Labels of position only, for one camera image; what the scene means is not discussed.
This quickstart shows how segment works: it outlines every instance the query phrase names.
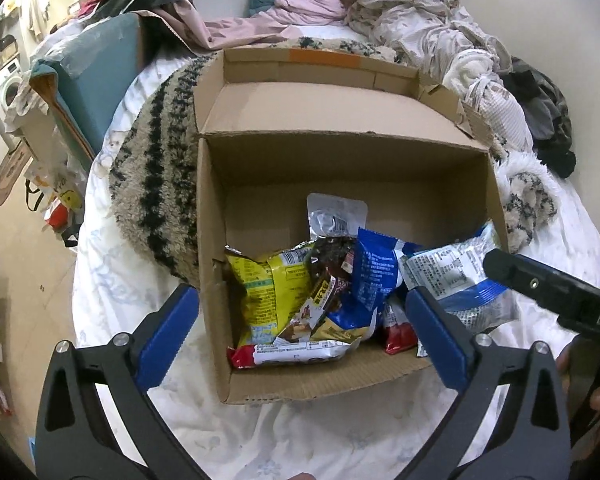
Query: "nutrition label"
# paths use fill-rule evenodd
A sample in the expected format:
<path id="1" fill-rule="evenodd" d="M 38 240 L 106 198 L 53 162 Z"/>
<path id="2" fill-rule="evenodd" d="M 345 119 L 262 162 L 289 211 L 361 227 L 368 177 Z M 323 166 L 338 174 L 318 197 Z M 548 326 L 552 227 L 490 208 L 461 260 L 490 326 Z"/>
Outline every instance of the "nutrition label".
<path id="1" fill-rule="evenodd" d="M 418 285 L 426 286 L 437 300 L 485 279 L 480 257 L 472 247 L 462 252 L 452 246 L 426 251 L 409 258 L 406 265 Z"/>

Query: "tiled floor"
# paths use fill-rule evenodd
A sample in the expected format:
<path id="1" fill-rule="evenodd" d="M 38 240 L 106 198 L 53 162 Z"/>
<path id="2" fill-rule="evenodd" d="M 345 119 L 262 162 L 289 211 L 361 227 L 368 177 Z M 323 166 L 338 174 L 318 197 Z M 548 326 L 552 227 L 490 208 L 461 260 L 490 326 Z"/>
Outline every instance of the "tiled floor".
<path id="1" fill-rule="evenodd" d="M 0 206 L 0 378 L 13 416 L 0 430 L 33 468 L 27 440 L 35 436 L 38 403 L 55 344 L 74 341 L 71 298 L 75 254 L 30 212 L 21 176 Z"/>

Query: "blue gripper pad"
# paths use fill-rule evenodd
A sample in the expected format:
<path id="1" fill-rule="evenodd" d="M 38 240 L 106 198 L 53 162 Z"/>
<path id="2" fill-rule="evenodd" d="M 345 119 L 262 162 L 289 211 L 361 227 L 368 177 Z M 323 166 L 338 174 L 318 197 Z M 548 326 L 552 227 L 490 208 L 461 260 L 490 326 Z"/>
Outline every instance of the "blue gripper pad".
<path id="1" fill-rule="evenodd" d="M 172 298 L 175 298 L 176 305 L 172 307 L 162 324 L 148 339 L 140 352 L 135 380 L 138 389 L 142 392 L 146 392 L 149 388 L 155 388 L 162 383 L 178 350 L 198 317 L 199 301 L 198 292 L 195 288 L 188 286 L 181 295 L 176 289 L 167 302 L 171 301 Z"/>
<path id="2" fill-rule="evenodd" d="M 442 383 L 463 392 L 470 381 L 474 352 L 462 322 L 446 313 L 422 286 L 407 293 L 404 310 Z"/>

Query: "pink clothing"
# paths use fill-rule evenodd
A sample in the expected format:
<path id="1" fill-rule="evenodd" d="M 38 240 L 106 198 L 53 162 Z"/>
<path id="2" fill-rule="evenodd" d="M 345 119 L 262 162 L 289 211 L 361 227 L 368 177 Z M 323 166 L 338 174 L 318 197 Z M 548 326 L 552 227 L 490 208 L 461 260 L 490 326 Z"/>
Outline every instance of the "pink clothing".
<path id="1" fill-rule="evenodd" d="M 205 22 L 189 0 L 154 9 L 192 50 L 219 50 L 251 43 L 276 43 L 299 38 L 290 25 L 329 25 L 347 15 L 353 0 L 275 0 L 275 6 L 250 18 Z"/>
<path id="2" fill-rule="evenodd" d="M 347 15 L 353 0 L 275 0 L 266 12 L 279 23 L 287 25 L 329 25 Z"/>
<path id="3" fill-rule="evenodd" d="M 199 47 L 220 50 L 256 42 L 277 43 L 300 36 L 297 28 L 281 24 L 262 12 L 250 18 L 205 22 L 189 0 L 164 5 L 154 12 L 194 50 Z"/>

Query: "red snack bag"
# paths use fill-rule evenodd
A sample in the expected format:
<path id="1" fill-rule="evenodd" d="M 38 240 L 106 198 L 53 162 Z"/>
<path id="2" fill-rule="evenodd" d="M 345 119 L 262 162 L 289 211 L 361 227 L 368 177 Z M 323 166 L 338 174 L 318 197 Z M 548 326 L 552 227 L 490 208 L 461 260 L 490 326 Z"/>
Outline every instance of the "red snack bag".
<path id="1" fill-rule="evenodd" d="M 418 344 L 418 337 L 404 313 L 402 302 L 396 294 L 391 294 L 384 302 L 382 324 L 386 334 L 384 351 L 389 355 L 408 350 Z"/>

